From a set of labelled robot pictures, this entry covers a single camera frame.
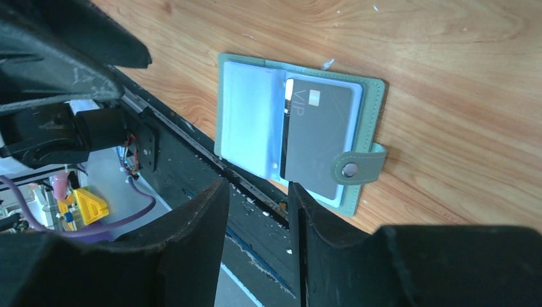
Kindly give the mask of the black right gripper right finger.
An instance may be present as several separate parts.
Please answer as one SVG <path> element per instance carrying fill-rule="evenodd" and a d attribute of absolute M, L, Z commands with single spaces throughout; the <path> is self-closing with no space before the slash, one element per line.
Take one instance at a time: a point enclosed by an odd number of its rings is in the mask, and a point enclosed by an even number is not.
<path fill-rule="evenodd" d="M 383 225 L 366 233 L 288 187 L 301 306 L 540 306 L 541 234 L 523 226 Z"/>

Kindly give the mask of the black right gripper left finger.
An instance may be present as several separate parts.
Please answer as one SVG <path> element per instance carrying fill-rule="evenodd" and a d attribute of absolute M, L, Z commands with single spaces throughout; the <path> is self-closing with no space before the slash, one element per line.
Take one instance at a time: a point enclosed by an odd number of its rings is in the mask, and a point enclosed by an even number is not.
<path fill-rule="evenodd" d="M 181 207 L 118 237 L 1 235 L 2 306 L 213 306 L 229 210 L 216 180 Z"/>

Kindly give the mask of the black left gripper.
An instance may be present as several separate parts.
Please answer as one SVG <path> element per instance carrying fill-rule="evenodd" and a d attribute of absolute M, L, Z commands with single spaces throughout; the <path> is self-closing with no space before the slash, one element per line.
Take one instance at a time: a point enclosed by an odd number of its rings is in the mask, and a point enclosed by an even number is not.
<path fill-rule="evenodd" d="M 133 169 L 153 169 L 157 130 L 133 109 L 75 112 L 57 103 L 123 94 L 111 71 L 80 52 L 107 65 L 147 68 L 147 46 L 92 1 L 29 1 L 27 8 L 53 36 L 18 13 L 1 13 L 1 111 L 10 111 L 1 113 L 1 169 L 80 164 L 117 146 L 133 155 Z"/>

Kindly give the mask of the teal card holder wallet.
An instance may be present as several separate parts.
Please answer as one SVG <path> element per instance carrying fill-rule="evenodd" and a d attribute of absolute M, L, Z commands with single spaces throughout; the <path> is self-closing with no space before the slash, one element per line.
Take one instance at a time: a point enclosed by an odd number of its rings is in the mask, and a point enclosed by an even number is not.
<path fill-rule="evenodd" d="M 215 154 L 352 217 L 387 155 L 374 140 L 385 82 L 227 53 L 218 67 Z"/>

